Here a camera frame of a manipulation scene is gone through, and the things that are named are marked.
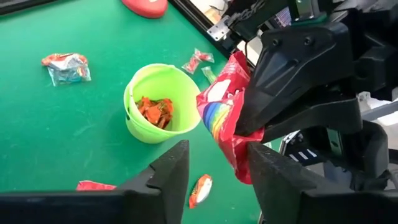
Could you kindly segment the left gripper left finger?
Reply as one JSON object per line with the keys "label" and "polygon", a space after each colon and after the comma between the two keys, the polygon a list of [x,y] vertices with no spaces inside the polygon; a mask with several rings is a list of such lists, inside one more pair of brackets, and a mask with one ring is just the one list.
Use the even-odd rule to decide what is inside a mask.
{"label": "left gripper left finger", "polygon": [[125,191],[123,223],[180,224],[189,180],[189,141],[181,140],[135,177]]}

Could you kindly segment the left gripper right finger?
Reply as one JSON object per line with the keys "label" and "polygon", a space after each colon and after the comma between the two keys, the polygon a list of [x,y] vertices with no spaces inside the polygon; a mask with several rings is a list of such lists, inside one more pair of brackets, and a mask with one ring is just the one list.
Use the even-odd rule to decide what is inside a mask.
{"label": "left gripper right finger", "polygon": [[262,216],[269,224],[297,224],[302,192],[314,188],[299,163],[258,142],[248,144],[252,185]]}

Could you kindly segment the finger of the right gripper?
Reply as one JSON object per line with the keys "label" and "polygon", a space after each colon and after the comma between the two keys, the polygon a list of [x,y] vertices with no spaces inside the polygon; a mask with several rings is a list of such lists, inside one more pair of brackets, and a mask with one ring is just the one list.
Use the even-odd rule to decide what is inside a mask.
{"label": "finger of the right gripper", "polygon": [[260,54],[236,124],[248,136],[314,87],[354,73],[349,29],[340,22],[263,33]]}
{"label": "finger of the right gripper", "polygon": [[298,101],[272,118],[265,125],[262,141],[270,142],[294,131],[324,127],[344,134],[353,134],[363,127],[357,98],[327,96]]}

